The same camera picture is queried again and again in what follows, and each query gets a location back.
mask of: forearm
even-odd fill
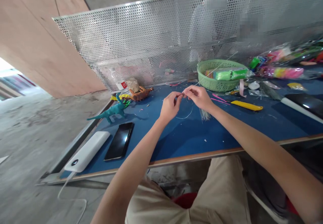
[[[123,162],[95,213],[92,224],[124,223],[132,195],[148,168],[151,156],[167,123],[157,120]]]
[[[218,107],[210,110],[279,183],[306,223],[322,220],[323,185],[276,142]]]

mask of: hand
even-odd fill
[[[183,95],[179,92],[171,92],[164,98],[159,117],[163,123],[168,124],[177,115],[182,97]]]
[[[188,97],[189,99],[192,99],[197,107],[207,112],[209,112],[210,109],[215,106],[203,87],[191,85],[184,89],[183,93],[185,94],[185,98]]]

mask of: plywood wall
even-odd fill
[[[0,0],[0,57],[56,98],[106,89],[52,17],[54,0]],[[60,15],[88,10],[57,0]]]

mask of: perforated metal panel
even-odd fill
[[[54,18],[110,91],[114,67],[140,85],[196,76],[213,58],[247,64],[284,42],[323,33],[323,0],[145,0]]]

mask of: khaki pants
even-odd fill
[[[212,159],[208,176],[188,210],[170,200],[154,182],[142,180],[131,198],[125,222],[251,224],[239,157]]]

